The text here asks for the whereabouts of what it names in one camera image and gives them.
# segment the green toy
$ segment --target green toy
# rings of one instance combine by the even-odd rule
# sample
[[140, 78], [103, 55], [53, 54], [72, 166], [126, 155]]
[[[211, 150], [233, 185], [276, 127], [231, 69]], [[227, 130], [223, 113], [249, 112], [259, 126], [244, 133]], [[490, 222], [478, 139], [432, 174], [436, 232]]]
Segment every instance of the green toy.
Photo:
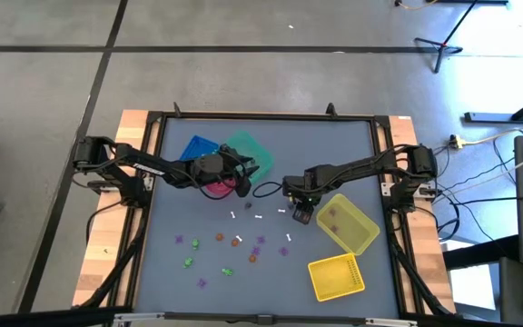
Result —
[[192, 258], [187, 258], [185, 259], [185, 265], [183, 266], [183, 268], [189, 268], [191, 267], [192, 265]]

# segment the yellow bin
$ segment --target yellow bin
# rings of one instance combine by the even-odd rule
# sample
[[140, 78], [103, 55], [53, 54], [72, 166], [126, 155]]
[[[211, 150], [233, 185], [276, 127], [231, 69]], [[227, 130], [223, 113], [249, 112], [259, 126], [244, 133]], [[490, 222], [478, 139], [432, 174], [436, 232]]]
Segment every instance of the yellow bin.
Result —
[[308, 263], [308, 270], [319, 302], [364, 291], [359, 265], [352, 253]]
[[342, 194], [336, 194], [316, 215], [316, 222], [347, 253], [361, 255], [380, 228]]

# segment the teal container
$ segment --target teal container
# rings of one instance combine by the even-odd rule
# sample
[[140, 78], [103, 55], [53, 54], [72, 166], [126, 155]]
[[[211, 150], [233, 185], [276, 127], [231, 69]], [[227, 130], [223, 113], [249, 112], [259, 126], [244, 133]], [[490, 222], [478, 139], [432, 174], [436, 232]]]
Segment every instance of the teal container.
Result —
[[250, 176], [250, 182], [252, 182], [252, 184], [258, 182], [273, 166], [273, 157], [271, 154], [245, 131], [235, 133], [225, 143], [235, 149], [238, 154], [253, 158], [254, 162], [246, 163], [246, 168], [254, 165], [260, 166], [260, 169]]

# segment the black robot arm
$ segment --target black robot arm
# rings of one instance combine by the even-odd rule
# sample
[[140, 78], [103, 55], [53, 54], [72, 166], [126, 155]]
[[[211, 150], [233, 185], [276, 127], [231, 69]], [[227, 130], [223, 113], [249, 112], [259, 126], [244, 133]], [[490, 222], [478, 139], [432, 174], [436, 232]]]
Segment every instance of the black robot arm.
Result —
[[[422, 183], [437, 176], [433, 151], [422, 145], [400, 145], [379, 155], [342, 165], [321, 164], [306, 169], [303, 176], [285, 176], [282, 193], [295, 205], [293, 218], [308, 223], [321, 197], [344, 183], [373, 175], [388, 173], [400, 178], [390, 188], [390, 208], [404, 212], [415, 210], [413, 194]], [[397, 167], [397, 155], [406, 154], [407, 169]]]
[[[109, 158], [107, 149], [113, 152], [114, 159]], [[216, 154], [170, 162], [138, 151], [129, 144], [115, 143], [107, 137], [86, 136], [78, 142], [73, 166], [77, 173], [98, 173], [107, 184], [119, 190], [124, 205], [142, 208], [150, 201], [143, 179], [128, 175], [120, 165], [161, 176], [169, 185], [179, 189], [202, 187], [233, 178], [235, 192], [244, 197], [252, 186], [247, 177], [258, 169], [258, 166], [244, 166], [251, 160], [224, 144]]]

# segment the concrete floor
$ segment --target concrete floor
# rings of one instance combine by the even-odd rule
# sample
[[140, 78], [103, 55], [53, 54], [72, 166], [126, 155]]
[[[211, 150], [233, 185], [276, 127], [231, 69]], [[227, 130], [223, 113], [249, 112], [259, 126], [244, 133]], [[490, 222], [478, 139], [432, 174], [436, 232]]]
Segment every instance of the concrete floor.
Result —
[[[117, 6], [0, 0], [0, 44], [104, 45]], [[412, 46], [415, 36], [441, 40], [465, 9], [408, 12], [390, 0], [130, 0], [116, 43]], [[431, 147], [450, 134], [474, 140], [511, 128], [460, 118], [523, 105], [523, 1], [479, 6], [453, 42], [465, 51], [440, 74], [429, 69], [432, 54], [113, 54], [88, 133], [114, 136], [123, 109], [168, 110], [173, 101], [187, 111], [322, 113], [333, 102], [341, 113], [410, 115], [419, 141]], [[0, 53], [0, 313], [14, 309], [100, 56]], [[505, 159], [511, 140], [498, 141]], [[439, 182], [451, 185], [496, 163], [491, 144], [466, 148], [451, 155]], [[501, 178], [459, 199], [514, 193]], [[70, 190], [35, 310], [69, 307], [95, 206], [90, 192]], [[515, 204], [473, 210], [492, 237], [517, 232]], [[435, 211], [441, 222], [452, 218], [445, 202]], [[458, 237], [487, 240], [465, 211]]]

